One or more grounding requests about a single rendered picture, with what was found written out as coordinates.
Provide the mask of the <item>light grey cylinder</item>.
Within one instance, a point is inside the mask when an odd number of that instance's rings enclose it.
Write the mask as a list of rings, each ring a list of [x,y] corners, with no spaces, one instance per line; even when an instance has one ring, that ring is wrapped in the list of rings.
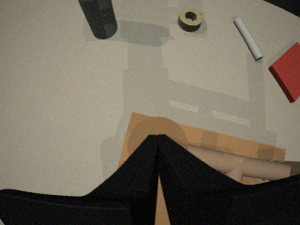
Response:
[[[258,61],[258,60],[262,59],[263,55],[262,55],[258,45],[256,44],[254,38],[252,37],[252,35],[248,31],[248,28],[246,27],[246,25],[244,24],[242,19],[237,18],[233,21],[233,23],[235,24],[235,26],[237,27],[238,31],[240,32],[242,38],[246,42],[246,44],[247,44],[251,54],[253,55],[255,61]]]

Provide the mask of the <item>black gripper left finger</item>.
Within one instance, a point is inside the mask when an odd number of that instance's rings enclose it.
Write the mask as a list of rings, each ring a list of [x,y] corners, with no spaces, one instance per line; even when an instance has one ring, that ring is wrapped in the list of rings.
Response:
[[[121,167],[84,196],[0,190],[5,225],[155,225],[158,137],[148,135]]]

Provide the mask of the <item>red flat rectangular pad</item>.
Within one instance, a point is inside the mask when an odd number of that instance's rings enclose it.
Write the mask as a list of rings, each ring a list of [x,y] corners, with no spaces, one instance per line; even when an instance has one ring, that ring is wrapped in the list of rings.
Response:
[[[296,42],[268,68],[290,103],[300,96],[300,44]]]

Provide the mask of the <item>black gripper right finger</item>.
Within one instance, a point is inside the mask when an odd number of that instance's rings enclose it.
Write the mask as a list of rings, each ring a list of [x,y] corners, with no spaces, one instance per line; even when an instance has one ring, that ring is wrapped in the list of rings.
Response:
[[[300,174],[256,185],[215,170],[165,134],[158,174],[171,225],[253,225],[300,208]]]

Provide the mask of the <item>wooden stool legs with h-shaped crossbars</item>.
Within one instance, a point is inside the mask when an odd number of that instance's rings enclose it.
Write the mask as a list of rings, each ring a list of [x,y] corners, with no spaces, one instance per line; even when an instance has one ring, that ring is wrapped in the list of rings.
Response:
[[[173,120],[161,116],[146,118],[132,129],[127,141],[128,156],[148,135],[155,134],[167,135],[210,167],[240,183],[243,176],[275,181],[300,173],[300,161],[269,161],[188,144],[184,130]]]

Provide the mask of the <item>grey cylinder with red cone top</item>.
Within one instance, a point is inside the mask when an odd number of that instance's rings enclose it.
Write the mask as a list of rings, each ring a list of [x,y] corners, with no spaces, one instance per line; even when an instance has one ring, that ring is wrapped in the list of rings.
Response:
[[[95,38],[111,38],[117,31],[112,0],[78,0]]]

